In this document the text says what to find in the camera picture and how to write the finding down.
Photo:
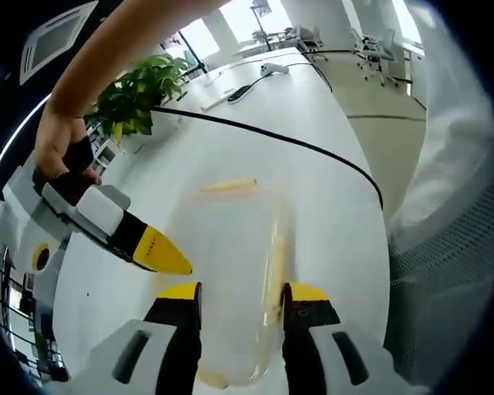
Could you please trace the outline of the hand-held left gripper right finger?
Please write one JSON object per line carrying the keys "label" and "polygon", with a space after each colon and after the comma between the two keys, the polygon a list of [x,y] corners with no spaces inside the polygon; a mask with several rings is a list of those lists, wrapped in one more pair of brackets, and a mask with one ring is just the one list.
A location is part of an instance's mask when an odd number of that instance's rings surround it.
{"label": "hand-held left gripper right finger", "polygon": [[290,394],[399,394],[390,353],[342,323],[321,289],[287,283],[281,296],[282,358]]}

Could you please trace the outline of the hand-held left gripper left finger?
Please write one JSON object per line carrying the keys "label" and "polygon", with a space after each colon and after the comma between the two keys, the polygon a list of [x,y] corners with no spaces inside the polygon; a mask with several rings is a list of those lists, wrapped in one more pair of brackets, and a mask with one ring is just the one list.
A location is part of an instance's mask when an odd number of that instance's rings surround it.
{"label": "hand-held left gripper left finger", "polygon": [[91,350],[77,394],[191,394],[202,354],[202,284],[163,290],[143,320],[130,320]]}

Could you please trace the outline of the person's right hand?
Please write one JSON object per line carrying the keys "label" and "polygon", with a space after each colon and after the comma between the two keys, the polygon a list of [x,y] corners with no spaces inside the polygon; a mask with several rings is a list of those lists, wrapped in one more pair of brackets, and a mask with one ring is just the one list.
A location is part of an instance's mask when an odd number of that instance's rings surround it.
{"label": "person's right hand", "polygon": [[44,108],[35,139],[35,171],[44,181],[50,181],[69,172],[63,158],[72,143],[86,137],[82,118],[68,117]]}

